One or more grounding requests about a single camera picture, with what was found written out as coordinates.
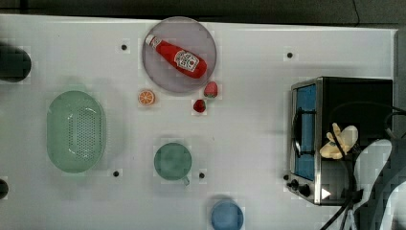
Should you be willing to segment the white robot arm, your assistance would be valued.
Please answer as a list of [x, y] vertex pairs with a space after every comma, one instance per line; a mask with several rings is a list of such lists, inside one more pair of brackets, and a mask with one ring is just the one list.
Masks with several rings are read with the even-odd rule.
[[354, 176], [363, 192], [354, 208], [357, 230], [380, 230], [392, 192], [405, 183], [405, 140], [368, 145], [356, 159]]

